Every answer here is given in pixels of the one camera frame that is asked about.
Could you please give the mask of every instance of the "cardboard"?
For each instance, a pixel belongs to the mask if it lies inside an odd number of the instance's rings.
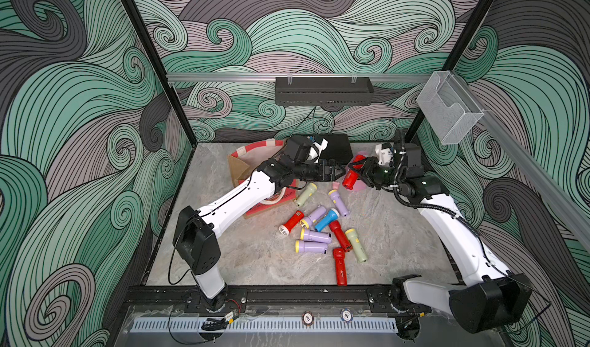
[[[227,156],[227,163],[230,167],[230,177],[231,177],[231,182],[234,185],[234,187],[237,187],[241,182],[245,181],[248,179],[248,177],[250,177],[250,174],[252,173],[252,171],[254,171],[254,169],[259,165],[257,164],[256,166],[251,166],[249,164],[247,164],[246,162],[240,160],[239,158],[233,157],[231,155]],[[265,205],[265,204],[256,204],[255,206],[253,206],[250,210],[246,211],[246,213],[243,215],[244,218],[252,218],[253,216],[260,214],[261,212],[276,208],[278,206],[284,205],[288,202],[291,202],[293,200],[295,200],[296,198],[296,193],[294,189],[286,189],[285,190],[285,194],[283,195],[283,198],[281,199],[281,201],[279,201],[276,204],[272,204],[272,205]]]

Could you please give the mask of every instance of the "white vent strip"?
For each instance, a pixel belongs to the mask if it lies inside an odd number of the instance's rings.
[[[172,318],[170,330],[173,333],[198,333],[206,317]],[[136,318],[131,333],[162,333],[168,331],[168,317]],[[286,332],[363,332],[363,333],[397,333],[394,318],[355,318],[350,323],[343,322],[340,317],[323,316],[316,319],[312,326],[306,326],[298,316],[257,316],[248,318],[241,316],[230,324],[225,332],[249,333],[286,333]]]

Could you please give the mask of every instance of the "green swirl pattern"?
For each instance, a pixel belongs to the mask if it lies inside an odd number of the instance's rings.
[[[527,126],[533,157],[590,217],[590,197],[576,188],[590,130],[590,99],[579,69],[555,50],[518,46],[499,51],[484,78],[511,96]],[[575,121],[575,128],[564,121]]]
[[[0,42],[20,46],[0,52],[3,66],[23,59],[3,73],[18,85],[0,115],[0,339],[11,346],[107,344],[107,307],[118,307],[117,285],[139,282],[126,269],[142,236],[151,242],[161,231],[158,213],[191,152],[178,121],[167,128],[173,112],[150,115],[162,86],[120,0],[69,0],[67,15],[66,1],[0,0]],[[162,48],[182,50],[185,28],[157,4],[140,5],[153,12],[146,23]],[[29,5],[38,19],[23,19]],[[144,147],[143,119],[163,132],[159,150]],[[69,189],[48,200],[53,185]],[[45,314],[65,299],[66,309]],[[52,332],[27,335],[29,314]]]
[[[421,53],[440,48],[455,26],[449,0],[356,0],[346,12],[328,21],[351,48],[366,38],[389,39],[427,26],[415,40],[416,50]]]
[[[285,107],[278,106],[274,100],[263,100],[258,104],[257,114],[261,118],[254,118],[245,113],[231,112],[226,117],[210,119],[206,123],[214,130],[232,127],[241,122],[247,130],[266,131],[276,128],[278,123],[284,120],[286,112]]]
[[[475,49],[478,41],[484,41],[485,43],[486,48],[483,54],[475,59],[469,59],[463,56],[455,68],[457,74],[462,76],[467,82],[478,80],[490,71],[498,54],[498,35],[493,28],[488,26],[480,28],[473,40],[471,40],[469,50]]]
[[[374,140],[382,141],[392,139],[398,126],[394,121],[388,119],[378,119],[363,123],[358,127],[353,127],[347,132],[350,138],[355,140]]]
[[[424,122],[420,126],[418,138],[428,159],[440,166],[450,164],[457,157],[457,145],[441,144],[428,122]]]
[[[243,65],[252,54],[252,42],[246,31],[232,21],[217,19],[207,26],[207,38],[219,44],[218,32],[228,30],[234,42],[223,52],[185,51],[173,53],[162,59],[168,72],[212,72],[231,65]]]
[[[359,41],[351,56],[342,35],[330,23],[304,10],[282,10],[259,19],[248,27],[252,54],[285,51],[300,54],[325,65],[334,73],[379,73],[391,62],[390,44],[382,37]],[[381,49],[377,62],[367,64],[371,46]]]
[[[492,180],[494,178],[504,177],[514,166],[514,163],[504,150],[500,149],[500,156],[493,166],[487,166],[480,162],[479,159],[489,158],[492,154],[491,143],[494,141],[494,137],[488,131],[483,131],[473,144],[473,133],[467,133],[467,136],[459,143],[461,150],[461,156],[471,170],[473,170],[479,177]]]

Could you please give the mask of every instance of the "marble floor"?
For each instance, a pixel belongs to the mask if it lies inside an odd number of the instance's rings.
[[[151,269],[147,285],[168,285],[167,270],[172,253],[172,236],[178,213],[191,205],[196,209],[230,191],[233,186],[226,156],[243,144],[199,144],[174,206],[172,217]],[[352,144],[352,151],[374,151],[374,144]],[[319,183],[317,192],[303,207],[305,213],[318,204],[333,207],[327,193],[332,183]],[[352,252],[346,256],[348,284],[391,283],[392,278],[411,273],[443,282],[457,278],[443,246],[417,210],[395,201],[392,194],[375,189],[348,191],[340,195],[351,211],[341,220],[343,230],[356,228],[369,260],[359,264]],[[332,248],[327,255],[295,253],[300,231],[286,237],[277,230],[297,210],[287,203],[253,218],[239,218],[219,239],[219,269],[227,284],[336,284]],[[178,254],[172,263],[174,282],[188,269]],[[179,285],[195,284],[187,275]]]

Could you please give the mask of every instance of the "red flashlight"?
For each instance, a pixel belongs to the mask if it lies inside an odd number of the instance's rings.
[[[293,229],[293,227],[295,225],[297,225],[302,218],[303,218],[303,211],[297,210],[295,212],[295,214],[293,214],[291,219],[287,220],[287,222],[285,224],[281,225],[278,228],[278,231],[280,233],[283,233],[285,236],[288,236],[289,233],[291,233],[291,229]]]
[[[342,227],[340,226],[339,221],[335,220],[331,222],[330,230],[332,231],[332,233],[334,233],[334,236],[336,236],[338,242],[340,242],[340,246],[342,246],[344,252],[352,250],[352,245],[350,244],[348,238],[346,238],[346,234],[344,234],[344,232],[342,231]]]
[[[357,162],[360,160],[365,159],[366,157],[364,155],[357,155],[352,162]],[[358,166],[354,166],[355,169],[361,169],[363,167],[362,164],[359,164]],[[355,186],[355,182],[359,179],[359,174],[357,172],[352,171],[352,169],[350,169],[348,171],[348,173],[346,173],[346,177],[344,177],[344,181],[342,181],[342,185],[346,188],[346,189],[352,189]]]
[[[341,248],[334,248],[332,256],[336,261],[336,283],[339,286],[345,286],[346,283],[346,266],[344,265],[345,252]]]

